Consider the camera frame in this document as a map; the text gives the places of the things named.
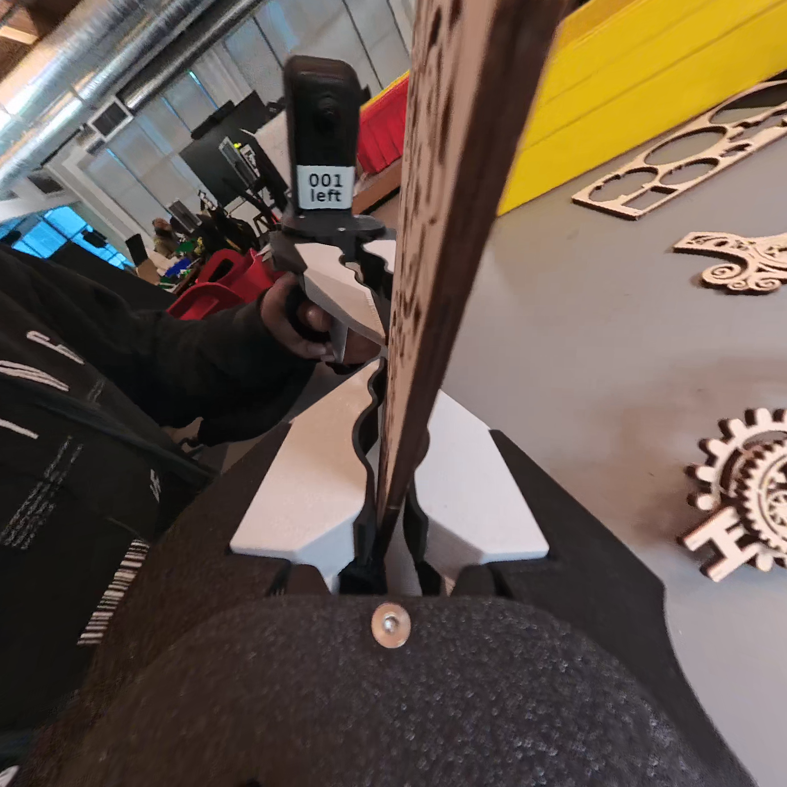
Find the silver air duct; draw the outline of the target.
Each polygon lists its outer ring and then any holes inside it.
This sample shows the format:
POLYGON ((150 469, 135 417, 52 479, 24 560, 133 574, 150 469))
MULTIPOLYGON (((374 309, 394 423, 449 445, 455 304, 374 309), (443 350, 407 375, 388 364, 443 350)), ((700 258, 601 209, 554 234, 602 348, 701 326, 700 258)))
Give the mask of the silver air duct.
POLYGON ((68 91, 92 102, 145 64, 211 2, 79 2, 2 79, 2 114, 33 123, 68 91))
POLYGON ((260 1, 204 2, 211 4, 182 32, 92 102, 68 91, 33 123, 2 114, 2 191, 13 189, 17 181, 48 162, 82 127, 90 138, 89 150, 109 142, 156 93, 261 5, 260 1))

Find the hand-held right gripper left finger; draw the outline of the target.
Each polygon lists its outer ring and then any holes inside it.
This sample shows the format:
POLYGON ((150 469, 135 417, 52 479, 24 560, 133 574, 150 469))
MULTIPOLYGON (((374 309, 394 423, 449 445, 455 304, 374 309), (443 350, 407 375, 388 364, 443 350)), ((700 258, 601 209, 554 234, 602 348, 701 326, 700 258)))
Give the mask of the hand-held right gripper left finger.
POLYGON ((329 592, 356 558, 356 523, 373 473, 359 444, 362 418, 376 421, 374 359, 297 415, 229 542, 233 554, 312 566, 329 592))

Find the red plastic bin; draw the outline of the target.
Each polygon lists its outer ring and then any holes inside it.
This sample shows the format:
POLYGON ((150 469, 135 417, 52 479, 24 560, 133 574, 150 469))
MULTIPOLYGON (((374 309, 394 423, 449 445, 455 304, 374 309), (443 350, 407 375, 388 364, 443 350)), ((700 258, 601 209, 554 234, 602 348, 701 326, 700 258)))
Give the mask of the red plastic bin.
POLYGON ((405 72, 360 109, 357 160, 368 175, 379 174, 402 157, 408 80, 405 72))

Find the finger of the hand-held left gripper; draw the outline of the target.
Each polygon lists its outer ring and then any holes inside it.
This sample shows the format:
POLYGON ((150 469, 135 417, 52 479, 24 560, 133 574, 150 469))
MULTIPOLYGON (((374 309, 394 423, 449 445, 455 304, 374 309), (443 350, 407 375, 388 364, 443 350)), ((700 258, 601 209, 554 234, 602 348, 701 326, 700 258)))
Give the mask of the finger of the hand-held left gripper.
POLYGON ((373 290, 392 288, 396 252, 395 239, 375 239, 361 245, 361 271, 367 286, 373 290))
POLYGON ((334 360, 347 361, 350 333, 382 347, 387 330, 372 290, 358 280, 358 274, 343 263, 342 251, 332 245, 296 242, 294 249, 305 269, 300 274, 306 297, 320 306, 332 320, 329 330, 334 360))

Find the person's left hand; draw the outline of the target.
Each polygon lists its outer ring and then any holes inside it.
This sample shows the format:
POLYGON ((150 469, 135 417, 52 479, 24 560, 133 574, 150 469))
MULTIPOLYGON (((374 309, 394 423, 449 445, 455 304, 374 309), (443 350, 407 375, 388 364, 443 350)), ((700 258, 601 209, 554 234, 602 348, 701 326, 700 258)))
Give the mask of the person's left hand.
MULTIPOLYGON (((307 339, 293 326, 287 313, 287 302, 294 292, 303 295, 298 277, 291 272, 282 275, 261 300, 260 314, 264 326, 271 336, 288 352, 300 359, 335 362, 334 348, 330 340, 307 339)), ((296 311, 300 330, 309 329, 327 333, 332 327, 332 317, 319 305, 306 299, 296 311)))

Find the wooden puzzle sheet with gears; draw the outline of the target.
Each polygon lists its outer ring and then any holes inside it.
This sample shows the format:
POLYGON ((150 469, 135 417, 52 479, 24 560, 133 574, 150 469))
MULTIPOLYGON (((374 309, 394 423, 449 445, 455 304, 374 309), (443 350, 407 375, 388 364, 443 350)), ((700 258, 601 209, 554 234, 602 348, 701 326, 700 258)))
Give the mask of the wooden puzzle sheet with gears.
POLYGON ((412 26, 375 554, 416 468, 568 2, 422 1, 412 26))

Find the black screen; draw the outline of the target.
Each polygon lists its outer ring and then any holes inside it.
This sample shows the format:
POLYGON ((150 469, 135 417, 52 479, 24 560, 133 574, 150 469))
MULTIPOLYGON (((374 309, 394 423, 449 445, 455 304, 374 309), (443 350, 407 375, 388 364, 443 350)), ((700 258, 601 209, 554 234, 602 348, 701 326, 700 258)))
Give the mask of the black screen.
POLYGON ((249 146, 255 166, 263 177, 273 201, 283 209, 288 185, 258 142, 255 132, 273 119, 259 95, 252 91, 240 103, 226 102, 191 134, 191 143, 180 153, 182 160, 196 175, 218 205, 227 207, 245 197, 247 184, 236 168, 222 154, 225 139, 234 145, 249 146))

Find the grey desk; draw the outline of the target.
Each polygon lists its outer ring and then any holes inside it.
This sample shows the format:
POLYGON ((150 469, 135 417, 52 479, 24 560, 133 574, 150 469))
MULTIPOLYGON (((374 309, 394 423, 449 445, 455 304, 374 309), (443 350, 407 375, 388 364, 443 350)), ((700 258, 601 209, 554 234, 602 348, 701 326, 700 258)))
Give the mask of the grey desk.
POLYGON ((720 583, 676 539, 720 419, 785 407, 785 291, 704 288, 690 231, 785 230, 785 139, 637 221, 572 202, 633 149, 502 216, 445 391, 503 431, 666 588, 676 656, 759 785, 785 785, 785 570, 720 583))

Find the red plastic container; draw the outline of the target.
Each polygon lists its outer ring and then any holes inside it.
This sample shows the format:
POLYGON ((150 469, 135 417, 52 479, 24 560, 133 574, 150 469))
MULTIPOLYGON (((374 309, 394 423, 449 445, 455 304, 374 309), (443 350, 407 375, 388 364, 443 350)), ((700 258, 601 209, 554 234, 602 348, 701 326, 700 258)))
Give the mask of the red plastic container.
POLYGON ((217 251, 167 312, 180 320, 204 320, 222 310, 254 302, 281 275, 268 253, 217 251))

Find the person's black hoodie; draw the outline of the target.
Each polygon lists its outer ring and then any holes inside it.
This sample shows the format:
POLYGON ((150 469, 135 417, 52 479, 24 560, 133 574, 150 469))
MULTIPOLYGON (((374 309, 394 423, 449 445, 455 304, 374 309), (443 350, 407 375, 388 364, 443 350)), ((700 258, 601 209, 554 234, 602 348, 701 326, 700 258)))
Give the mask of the person's black hoodie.
POLYGON ((44 261, 2 252, 2 737, 80 690, 152 544, 212 480, 69 339, 44 261))

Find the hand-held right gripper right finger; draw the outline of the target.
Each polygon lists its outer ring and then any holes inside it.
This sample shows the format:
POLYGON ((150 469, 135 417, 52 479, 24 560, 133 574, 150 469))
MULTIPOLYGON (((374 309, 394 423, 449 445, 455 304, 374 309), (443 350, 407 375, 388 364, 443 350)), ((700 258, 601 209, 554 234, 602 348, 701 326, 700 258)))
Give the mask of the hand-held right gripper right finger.
POLYGON ((421 585, 456 582, 468 566, 548 554, 490 429, 443 392, 406 497, 406 545, 421 585))

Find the ornate wooden leaf piece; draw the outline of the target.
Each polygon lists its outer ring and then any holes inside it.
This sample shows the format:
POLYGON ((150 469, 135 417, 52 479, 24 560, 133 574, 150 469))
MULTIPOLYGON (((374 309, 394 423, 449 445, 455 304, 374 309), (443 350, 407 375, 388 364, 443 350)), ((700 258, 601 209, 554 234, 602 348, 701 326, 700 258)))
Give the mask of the ornate wooden leaf piece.
POLYGON ((704 287, 761 295, 780 290, 786 282, 786 233, 744 237, 727 232, 692 232, 677 241, 673 250, 715 260, 701 273, 704 287))

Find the wooden puzzle frame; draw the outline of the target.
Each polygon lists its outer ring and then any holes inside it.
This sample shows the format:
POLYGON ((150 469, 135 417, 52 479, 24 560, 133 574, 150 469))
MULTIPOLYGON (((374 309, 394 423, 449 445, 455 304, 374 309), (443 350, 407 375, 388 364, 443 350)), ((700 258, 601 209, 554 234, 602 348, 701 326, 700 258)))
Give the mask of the wooden puzzle frame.
POLYGON ((651 143, 572 202, 636 221, 785 138, 785 73, 728 98, 651 143))

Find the wooden gear and dial assembly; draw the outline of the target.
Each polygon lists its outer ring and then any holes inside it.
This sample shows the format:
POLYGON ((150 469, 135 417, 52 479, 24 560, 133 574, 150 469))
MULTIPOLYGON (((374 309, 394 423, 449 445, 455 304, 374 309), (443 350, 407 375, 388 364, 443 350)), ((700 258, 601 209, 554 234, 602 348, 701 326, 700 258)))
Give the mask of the wooden gear and dial assembly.
POLYGON ((689 505, 703 514, 678 542, 712 551, 703 575, 721 582, 744 565, 786 568, 786 410, 753 408, 722 419, 720 436, 698 442, 705 460, 686 467, 689 505))

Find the slotted yellow plastic bin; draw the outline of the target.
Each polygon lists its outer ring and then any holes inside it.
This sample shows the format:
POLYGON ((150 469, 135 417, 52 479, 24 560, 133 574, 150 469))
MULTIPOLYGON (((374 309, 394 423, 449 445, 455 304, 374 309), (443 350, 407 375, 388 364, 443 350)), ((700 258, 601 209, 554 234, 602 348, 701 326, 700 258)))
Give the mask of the slotted yellow plastic bin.
POLYGON ((498 215, 785 71, 785 1, 593 1, 560 26, 498 215))

